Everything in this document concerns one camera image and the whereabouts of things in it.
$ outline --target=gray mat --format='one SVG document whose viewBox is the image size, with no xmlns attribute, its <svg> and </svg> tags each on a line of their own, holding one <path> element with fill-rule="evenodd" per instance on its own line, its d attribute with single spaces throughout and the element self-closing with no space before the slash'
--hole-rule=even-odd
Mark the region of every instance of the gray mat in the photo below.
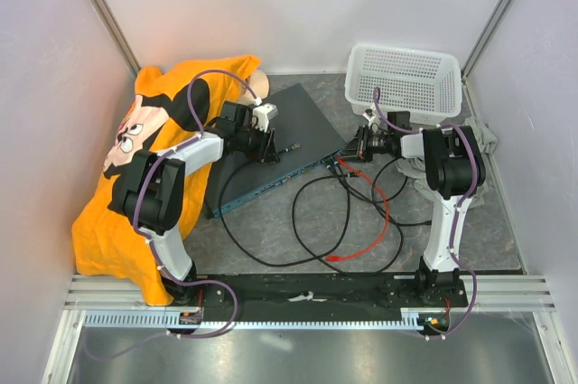
<svg viewBox="0 0 578 384">
<path fill-rule="evenodd" d="M 335 129 L 345 140 L 350 140 L 364 119 L 351 111 L 350 103 L 343 95 L 344 82 L 344 74 L 273 76 L 271 90 L 276 92 L 296 83 L 303 84 Z M 462 112 L 454 121 L 462 123 L 469 115 L 464 101 Z M 380 155 L 374 158 L 373 163 L 356 164 L 356 167 L 373 177 L 388 160 L 390 157 L 387 155 Z M 294 238 L 291 205 L 304 183 L 325 174 L 323 168 L 315 169 L 228 214 L 227 223 L 239 242 L 260 258 L 273 263 L 309 257 Z M 401 173 L 391 166 L 382 174 L 378 184 L 386 195 L 391 195 L 403 179 Z M 461 258 L 465 264 L 477 270 L 519 269 L 514 239 L 491 175 L 487 181 L 489 193 L 484 196 L 486 204 L 468 211 L 461 241 Z M 359 185 L 361 190 L 368 190 L 361 179 L 352 179 L 352 184 Z M 366 247 L 383 228 L 383 219 L 369 205 L 352 200 L 351 206 L 350 226 L 339 249 L 342 255 Z M 297 207 L 300 235 L 316 252 L 331 248 L 339 237 L 345 210 L 345 192 L 336 181 L 320 181 L 312 185 L 302 193 Z M 391 211 L 398 221 L 417 222 L 431 218 L 433 205 L 408 183 L 404 192 L 392 201 Z M 406 243 L 390 270 L 413 271 L 417 268 L 429 238 L 429 230 L 429 227 L 404 228 Z M 348 271 L 383 267 L 394 255 L 398 241 L 399 235 L 392 226 L 382 243 L 367 255 L 339 263 L 338 266 Z M 245 256 L 231 242 L 220 220 L 207 220 L 204 215 L 201 215 L 187 238 L 185 247 L 200 273 L 330 271 L 318 262 L 288 268 L 263 267 Z"/>
</svg>

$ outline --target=red cable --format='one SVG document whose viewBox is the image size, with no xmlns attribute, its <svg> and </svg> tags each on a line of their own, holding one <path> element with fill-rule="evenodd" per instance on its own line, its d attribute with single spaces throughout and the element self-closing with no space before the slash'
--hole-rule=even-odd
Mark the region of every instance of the red cable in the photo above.
<svg viewBox="0 0 578 384">
<path fill-rule="evenodd" d="M 371 181 L 371 179 L 369 177 L 367 177 L 363 172 L 354 169 L 353 167 L 351 167 L 349 164 L 345 163 L 340 158 L 338 158 L 337 161 L 339 164 L 341 164 L 346 169 L 351 170 L 357 176 L 365 179 L 369 183 L 369 185 L 373 184 L 373 181 Z M 381 230 L 381 233 L 379 234 L 378 238 L 375 241 L 373 241 L 371 244 L 369 244 L 367 247 L 365 247 L 364 249 L 358 251 L 357 253 L 353 253 L 352 255 L 348 255 L 348 256 L 329 255 L 328 257 L 325 258 L 325 260 L 327 260 L 328 262 L 338 262 L 341 260 L 350 260 L 350 259 L 358 258 L 359 256 L 364 255 L 365 253 L 367 253 L 368 251 L 373 249 L 377 244 L 379 244 L 381 242 L 383 237 L 386 235 L 387 227 L 389 226 L 389 204 L 387 203 L 386 195 L 381 191 L 381 189 L 377 185 L 375 186 L 375 188 L 376 188 L 376 191 L 378 192 L 378 194 L 381 196 L 381 199 L 383 200 L 384 207 L 386 209 L 386 222 L 384 223 L 383 230 Z"/>
</svg>

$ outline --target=white plastic basket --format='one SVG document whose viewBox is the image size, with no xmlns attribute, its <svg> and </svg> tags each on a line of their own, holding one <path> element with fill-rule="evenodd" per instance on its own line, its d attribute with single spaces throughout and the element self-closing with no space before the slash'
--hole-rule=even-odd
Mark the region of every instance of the white plastic basket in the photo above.
<svg viewBox="0 0 578 384">
<path fill-rule="evenodd" d="M 461 110 L 460 66 L 451 54 L 356 45 L 345 78 L 345 98 L 357 115 L 381 88 L 384 112 L 405 110 L 417 124 L 436 125 Z"/>
</svg>

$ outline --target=white ventilation grill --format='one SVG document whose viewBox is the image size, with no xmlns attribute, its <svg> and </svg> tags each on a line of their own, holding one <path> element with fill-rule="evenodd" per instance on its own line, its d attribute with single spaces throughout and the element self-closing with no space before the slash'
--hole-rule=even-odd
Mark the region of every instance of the white ventilation grill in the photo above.
<svg viewBox="0 0 578 384">
<path fill-rule="evenodd" d="M 458 61 L 450 54 L 356 45 L 345 98 L 361 115 L 373 104 L 373 90 L 379 86 L 384 112 L 407 110 L 412 122 L 435 125 L 460 113 L 460 76 Z"/>
<path fill-rule="evenodd" d="M 108 328 L 194 328 L 179 323 L 179 312 L 96 310 L 87 311 L 85 327 Z"/>
<path fill-rule="evenodd" d="M 236 330 L 402 330 L 420 331 L 417 312 L 402 312 L 401 321 L 348 321 L 348 322 L 241 322 Z M 218 329 L 224 322 L 208 322 L 201 325 L 179 324 L 179 312 L 163 311 L 88 311 L 85 327 L 100 328 L 185 328 Z"/>
</svg>

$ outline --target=black mounting plate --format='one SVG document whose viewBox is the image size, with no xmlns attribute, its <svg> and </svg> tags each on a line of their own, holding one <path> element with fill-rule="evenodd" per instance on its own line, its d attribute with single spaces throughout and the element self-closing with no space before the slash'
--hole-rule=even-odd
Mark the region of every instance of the black mounting plate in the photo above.
<svg viewBox="0 0 578 384">
<path fill-rule="evenodd" d="M 430 291 L 419 295 L 413 275 L 408 273 L 198 276 L 203 278 L 222 281 L 235 291 L 239 300 L 236 321 L 239 322 L 397 321 L 403 307 L 444 309 L 446 306 L 444 293 Z M 204 320 L 227 321 L 233 302 L 226 290 L 204 286 L 202 293 Z M 313 300 L 289 301 L 309 293 Z M 460 290 L 449 297 L 452 307 L 468 305 L 462 281 Z"/>
</svg>

